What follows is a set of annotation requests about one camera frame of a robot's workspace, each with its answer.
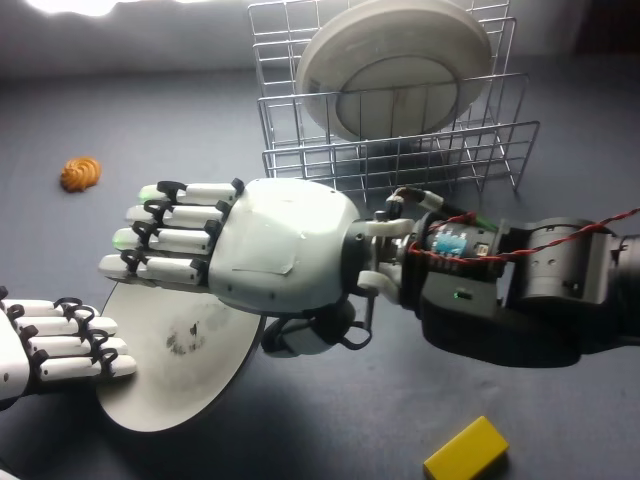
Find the metal wire basket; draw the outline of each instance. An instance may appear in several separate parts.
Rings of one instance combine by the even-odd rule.
[[[518,122],[528,77],[506,73],[516,26],[515,19],[508,16],[509,0],[466,0],[466,5],[461,5],[487,32],[492,73],[455,83],[458,89],[477,84],[481,94],[468,108],[456,104],[450,123],[439,132],[405,137],[397,136],[393,127],[398,98],[407,91],[423,91],[424,121],[428,99],[432,98],[429,92],[447,84],[296,93],[298,62],[313,35],[333,16],[358,3],[362,2],[285,0],[249,7],[262,95],[258,109],[266,145],[265,174],[314,180],[347,193],[361,192],[365,200],[370,192],[400,185],[446,184],[453,188],[458,182],[475,181],[482,191],[487,179],[505,176],[517,189],[539,123]],[[344,140],[331,131],[330,125],[318,126],[304,106],[311,96],[316,102],[324,102],[327,113],[337,99],[357,102],[360,128],[356,130],[361,132],[368,98],[373,95],[377,102],[388,96],[384,101],[390,109],[389,132],[381,140]]]

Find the white wall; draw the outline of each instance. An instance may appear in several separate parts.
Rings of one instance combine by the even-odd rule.
[[[588,1],[512,0],[513,53],[568,53]],[[24,0],[0,0],[0,76],[252,67],[249,3],[141,2],[90,18],[46,16]]]

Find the gray table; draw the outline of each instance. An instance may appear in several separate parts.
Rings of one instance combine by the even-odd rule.
[[[492,217],[599,219],[638,204],[640,61],[522,60],[523,119],[542,130],[520,195],[491,182],[455,200]],[[252,72],[56,80],[0,88],[0,272],[14,296],[102,306],[95,265],[139,187],[262,175]],[[67,195],[67,158],[102,181]],[[640,218],[615,227],[640,232]],[[509,479],[631,479],[640,470],[640,349],[559,370],[495,367],[426,343],[379,302],[360,353],[272,360],[200,423],[156,436],[111,425],[91,392],[21,400],[0,414],[0,458],[38,478],[421,479],[421,464],[479,415],[511,443]]]

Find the wire dish rack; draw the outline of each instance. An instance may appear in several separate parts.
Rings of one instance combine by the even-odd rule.
[[[249,7],[261,92],[258,109],[266,146],[265,174],[314,180],[345,193],[362,193],[365,201],[371,192],[387,192],[401,185],[453,188],[459,182],[471,181],[482,191],[487,179],[494,177],[509,178],[517,189],[539,122],[518,122],[528,77],[507,73],[516,26],[515,19],[508,16],[510,1],[454,2],[466,8],[487,32],[492,49],[492,70],[487,77],[452,84],[296,93],[296,69],[313,35],[333,16],[359,3],[363,2],[285,0]],[[429,99],[438,89],[447,87],[458,91],[474,88],[481,93],[469,107],[456,103],[450,123],[437,133],[396,135],[394,111],[399,98],[421,93],[420,98],[425,99],[424,122]],[[359,106],[355,122],[360,122],[356,131],[361,132],[368,118],[367,105],[374,98],[389,108],[388,136],[379,140],[344,140],[331,131],[330,125],[318,126],[305,108],[305,102],[320,102],[326,106],[328,119],[329,105],[349,101]]]

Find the sponge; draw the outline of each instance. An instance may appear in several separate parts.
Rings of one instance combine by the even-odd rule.
[[[489,420],[480,417],[429,457],[424,471],[434,480],[470,480],[507,448],[509,444]]]

